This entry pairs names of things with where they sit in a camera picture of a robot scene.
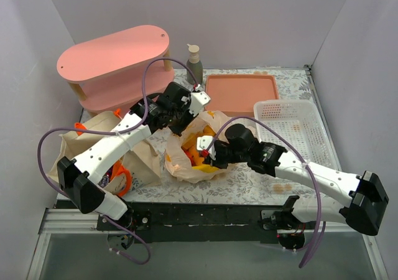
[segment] white wall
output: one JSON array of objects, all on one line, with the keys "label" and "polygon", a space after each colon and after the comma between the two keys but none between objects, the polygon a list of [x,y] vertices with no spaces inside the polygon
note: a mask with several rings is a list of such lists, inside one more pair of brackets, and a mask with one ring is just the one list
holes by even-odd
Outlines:
[{"label": "white wall", "polygon": [[[0,278],[24,279],[46,206],[55,194],[39,175],[41,135],[71,125],[80,105],[55,69],[73,45],[51,0],[0,0]],[[45,144],[49,168],[60,141]]]},{"label": "white wall", "polygon": [[313,63],[345,0],[52,0],[73,40],[153,24],[171,54],[201,47],[208,68]]},{"label": "white wall", "polygon": [[344,170],[379,174],[390,197],[377,237],[398,279],[398,0],[347,0],[313,65]]}]

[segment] white plastic basket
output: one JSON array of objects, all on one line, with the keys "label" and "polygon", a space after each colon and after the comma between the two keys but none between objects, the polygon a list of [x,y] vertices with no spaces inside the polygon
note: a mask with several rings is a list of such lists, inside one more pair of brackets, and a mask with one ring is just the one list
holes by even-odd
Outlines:
[{"label": "white plastic basket", "polygon": [[[305,158],[337,169],[335,157],[317,107],[306,100],[259,101],[254,117],[280,134]],[[260,141],[285,146],[273,134],[256,125]]]}]

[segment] wire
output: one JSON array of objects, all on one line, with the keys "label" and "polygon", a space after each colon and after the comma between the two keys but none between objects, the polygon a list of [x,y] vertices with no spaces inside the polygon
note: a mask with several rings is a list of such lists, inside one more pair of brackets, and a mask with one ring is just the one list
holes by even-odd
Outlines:
[{"label": "wire", "polygon": [[123,231],[127,232],[127,233],[128,233],[129,235],[131,235],[134,239],[140,241],[140,243],[142,243],[142,244],[144,245],[145,249],[147,250],[147,254],[148,254],[148,255],[147,255],[147,258],[146,258],[145,260],[142,260],[142,261],[141,261],[141,260],[138,260],[138,259],[136,259],[136,258],[134,258],[134,257],[132,257],[132,256],[130,256],[130,255],[128,255],[127,253],[125,253],[125,252],[123,252],[123,251],[120,251],[120,250],[116,249],[116,248],[109,248],[109,249],[110,249],[111,251],[115,252],[116,254],[120,254],[121,256],[127,258],[128,260],[132,261],[133,263],[136,263],[136,264],[146,264],[146,263],[150,260],[150,257],[152,256],[152,255],[151,255],[151,252],[150,252],[150,246],[149,246],[142,238],[140,238],[138,235],[136,235],[136,232],[135,232],[135,231],[130,231],[130,230],[128,230],[127,228],[124,228],[123,226],[120,226],[119,224],[117,224],[115,221],[113,221],[112,219],[110,219],[110,217],[108,217],[108,216],[106,216],[106,215],[104,215],[104,218],[105,218],[106,221],[108,221],[110,224],[112,224],[112,225],[118,227],[120,230],[123,230]]},{"label": "wire", "polygon": [[[321,240],[322,240],[322,238],[323,238],[323,235],[325,234],[325,230],[326,230],[326,222],[324,221],[324,222],[322,223],[322,229],[321,229],[320,235],[318,236],[318,240],[317,240],[317,242],[316,242],[315,249],[313,249],[313,253],[310,255],[308,261],[310,261],[310,260],[312,259],[312,256],[315,254],[316,250],[318,249],[319,244],[320,244],[320,242],[321,242]],[[309,244],[306,244],[306,245],[302,246],[302,247],[299,248],[299,249],[296,249],[296,250],[293,249],[293,250],[292,250],[292,249],[286,249],[285,247],[279,248],[279,247],[275,247],[275,246],[268,246],[268,245],[265,245],[265,244],[256,244],[256,246],[261,247],[261,248],[267,248],[267,249],[273,249],[273,250],[281,250],[281,251],[287,250],[287,251],[291,251],[291,252],[294,252],[294,253],[295,253],[295,252],[298,252],[298,251],[303,251],[303,250],[307,249],[307,248],[308,248],[308,245],[309,245]]]},{"label": "wire", "polygon": [[[152,60],[151,62],[148,63],[148,65],[146,66],[146,68],[145,68],[145,70],[144,70],[144,74],[142,75],[141,90],[142,90],[142,97],[143,97],[143,100],[144,100],[144,107],[145,107],[144,115],[143,115],[143,117],[142,117],[142,119],[140,120],[139,123],[137,123],[135,126],[129,128],[129,129],[124,129],[124,130],[122,130],[122,131],[119,131],[119,132],[118,132],[119,134],[125,134],[125,133],[131,132],[131,131],[137,129],[139,126],[141,126],[141,125],[144,123],[145,119],[147,118],[147,115],[148,115],[148,101],[147,101],[147,99],[145,98],[145,97],[146,97],[145,79],[146,79],[146,75],[147,75],[147,72],[148,72],[149,67],[150,67],[154,62],[160,61],[160,60],[169,60],[169,61],[173,61],[173,62],[178,63],[178,64],[181,65],[183,68],[185,68],[185,69],[187,70],[187,72],[191,75],[193,81],[195,82],[195,86],[198,85],[197,79],[195,78],[193,72],[192,72],[191,69],[190,69],[189,67],[187,67],[183,62],[181,62],[181,61],[179,61],[179,60],[176,60],[176,59],[173,59],[173,58],[169,58],[169,57],[161,57],[161,58],[157,58],[157,59]],[[95,134],[95,135],[102,135],[102,136],[115,136],[115,135],[117,135],[117,134],[114,133],[114,132],[101,132],[101,131],[92,131],[92,130],[89,130],[89,129],[77,129],[77,128],[63,127],[63,128],[54,128],[54,129],[51,129],[50,131],[47,131],[47,132],[40,138],[39,143],[38,143],[38,145],[37,145],[37,164],[38,164],[38,166],[39,166],[39,171],[40,171],[40,173],[42,174],[42,177],[44,178],[44,180],[46,181],[46,183],[48,183],[49,186],[51,186],[51,188],[53,188],[54,190],[56,190],[59,194],[62,194],[63,196],[68,197],[68,196],[65,194],[65,192],[64,192],[63,190],[61,190],[61,188],[60,188],[58,185],[55,184],[55,182],[53,182],[52,180],[50,180],[50,179],[45,175],[45,171],[44,171],[43,163],[42,163],[42,145],[43,145],[43,142],[44,142],[45,138],[47,138],[47,137],[48,137],[49,135],[51,135],[52,133],[59,132],[59,131],[68,131],[68,132],[69,132],[69,131],[75,131],[75,132],[82,132],[82,133]],[[150,254],[150,248],[149,248],[149,246],[147,245],[147,243],[146,243],[142,238],[140,238],[138,235],[136,235],[134,232],[131,232],[130,230],[128,230],[128,229],[124,228],[123,226],[117,224],[116,222],[114,222],[114,221],[113,221],[112,219],[110,219],[109,217],[107,217],[107,216],[104,216],[104,217],[105,217],[105,219],[107,219],[108,222],[110,222],[110,224],[116,226],[117,228],[119,228],[119,229],[122,230],[122,231],[127,232],[128,234],[132,235],[135,239],[139,240],[139,241],[146,247],[146,250],[147,250],[147,252],[148,252],[148,257],[147,257],[147,259],[144,260],[144,261],[139,261],[138,259],[133,258],[133,257],[129,256],[128,254],[126,254],[126,253],[124,253],[124,252],[122,252],[122,251],[119,251],[119,250],[116,249],[116,248],[111,248],[112,251],[116,252],[117,254],[122,255],[123,257],[127,258],[128,260],[131,260],[133,263],[136,263],[136,264],[146,264],[146,263],[150,260],[150,256],[151,256],[151,254]]]},{"label": "wire", "polygon": [[[151,62],[149,62],[148,65],[146,66],[145,70],[144,70],[144,74],[142,75],[142,82],[141,82],[141,90],[142,90],[142,96],[143,97],[146,96],[145,79],[146,79],[146,75],[147,75],[148,69],[154,62],[160,61],[160,60],[170,60],[170,61],[176,62],[179,65],[183,66],[187,70],[187,72],[191,75],[191,77],[193,78],[195,84],[198,85],[197,79],[195,78],[193,72],[183,62],[181,62],[179,60],[176,60],[176,59],[173,59],[173,58],[169,58],[169,57],[161,57],[161,58],[157,58],[157,59],[154,59]],[[146,98],[144,98],[144,107],[145,107],[144,115],[143,115],[142,119],[140,120],[140,122],[138,124],[136,124],[135,126],[131,127],[131,128],[119,131],[119,134],[125,134],[125,133],[128,133],[128,132],[131,132],[131,131],[137,129],[139,126],[141,126],[144,123],[145,119],[148,116],[148,101],[147,101]],[[116,133],[114,133],[114,132],[92,131],[92,130],[89,130],[89,129],[77,129],[77,128],[63,127],[63,128],[51,129],[50,131],[47,131],[40,138],[39,143],[37,145],[37,163],[39,165],[39,171],[42,174],[42,177],[44,178],[46,183],[48,183],[49,186],[51,186],[51,188],[53,188],[54,190],[56,190],[58,193],[62,194],[63,196],[67,197],[67,195],[58,187],[58,185],[56,185],[52,180],[50,180],[45,175],[45,171],[44,171],[43,164],[42,164],[42,145],[43,145],[43,142],[44,142],[45,138],[47,138],[52,133],[59,132],[59,131],[68,131],[68,132],[75,131],[75,132],[102,135],[102,136],[115,136]]]},{"label": "wire", "polygon": [[301,232],[299,233],[299,235],[302,235],[304,233],[305,230],[305,223],[303,224],[303,229],[301,229]]},{"label": "wire", "polygon": [[210,147],[214,144],[214,142],[217,140],[218,136],[221,134],[221,132],[224,130],[224,128],[227,125],[232,123],[234,120],[242,119],[242,118],[249,119],[249,120],[259,124],[260,126],[265,128],[266,130],[268,130],[271,134],[273,134],[276,138],[281,140],[284,144],[286,144],[286,146],[295,154],[295,156],[300,160],[300,162],[302,164],[305,164],[304,167],[307,170],[307,172],[310,175],[310,178],[312,180],[313,188],[315,189],[315,195],[317,196],[317,220],[315,221],[315,228],[314,228],[314,231],[313,231],[313,236],[311,238],[311,241],[308,243],[307,246],[303,247],[303,248],[308,247],[308,249],[306,250],[306,252],[305,252],[300,264],[298,265],[299,268],[302,268],[310,261],[310,259],[313,256],[313,252],[316,251],[317,245],[320,243],[320,241],[318,240],[318,229],[319,229],[319,226],[320,226],[320,223],[321,223],[322,203],[321,203],[321,195],[320,195],[320,188],[319,188],[318,182],[317,182],[317,180],[316,180],[316,178],[315,178],[310,166],[306,165],[305,159],[298,152],[298,150],[296,150],[296,148],[294,148],[293,145],[291,145],[289,142],[287,142],[281,135],[279,135],[273,129],[271,129],[270,127],[266,126],[264,123],[262,123],[261,121],[257,120],[256,118],[253,118],[253,117],[237,116],[237,117],[233,117],[230,120],[228,120],[224,125],[222,125],[222,127],[215,134],[215,136],[213,137],[213,140],[210,142],[210,144],[209,144],[209,146],[207,147],[206,150],[208,151],[210,149]]}]

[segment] floral tablecloth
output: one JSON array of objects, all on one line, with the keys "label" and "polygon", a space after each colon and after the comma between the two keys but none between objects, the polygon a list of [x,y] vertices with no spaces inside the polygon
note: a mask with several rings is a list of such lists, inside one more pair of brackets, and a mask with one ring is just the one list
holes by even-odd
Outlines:
[{"label": "floral tablecloth", "polygon": [[[301,69],[204,70],[203,79],[206,80],[208,75],[214,74],[254,73],[256,71],[275,76],[281,100],[313,101],[305,70]],[[185,70],[176,69],[174,81],[192,88],[186,81]],[[81,121],[84,122],[89,118],[87,113],[83,113]],[[254,126],[251,121],[245,121],[244,124]],[[246,164],[238,164],[230,173],[222,174],[213,180],[197,184],[179,182],[164,168],[164,153],[169,136],[170,130],[163,129],[149,138],[161,157],[162,185],[144,187],[135,181],[134,190],[124,196],[126,201],[282,205],[289,195],[314,196],[314,191],[306,186],[255,173]]]}]

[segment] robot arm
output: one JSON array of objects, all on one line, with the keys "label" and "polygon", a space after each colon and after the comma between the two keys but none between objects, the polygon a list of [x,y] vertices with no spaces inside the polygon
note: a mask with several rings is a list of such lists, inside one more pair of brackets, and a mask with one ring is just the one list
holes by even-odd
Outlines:
[{"label": "robot arm", "polygon": [[[230,126],[225,136],[228,142],[216,140],[208,152],[206,149],[213,138],[198,138],[197,149],[205,156],[205,164],[224,169],[228,164],[247,162],[258,173],[313,187],[303,164],[284,147],[259,142],[242,124]],[[312,162],[308,165],[320,191],[331,197],[322,201],[322,220],[346,223],[360,233],[376,235],[389,201],[379,177],[369,171],[361,177]],[[263,223],[274,228],[291,229],[298,224],[316,220],[316,216],[316,200],[290,196],[282,211],[275,212]]]},{"label": "robot arm", "polygon": [[[121,198],[103,190],[98,183],[108,169],[141,140],[167,126],[173,133],[181,132],[210,102],[210,97],[200,91],[188,91],[177,83],[170,83],[156,101],[146,97],[148,114],[144,123],[135,130],[105,136],[93,147],[73,159],[63,157],[57,163],[60,188],[82,213],[98,212],[128,226],[131,209]],[[144,116],[143,100],[131,107],[130,112],[111,132],[119,133],[137,125]]]}]

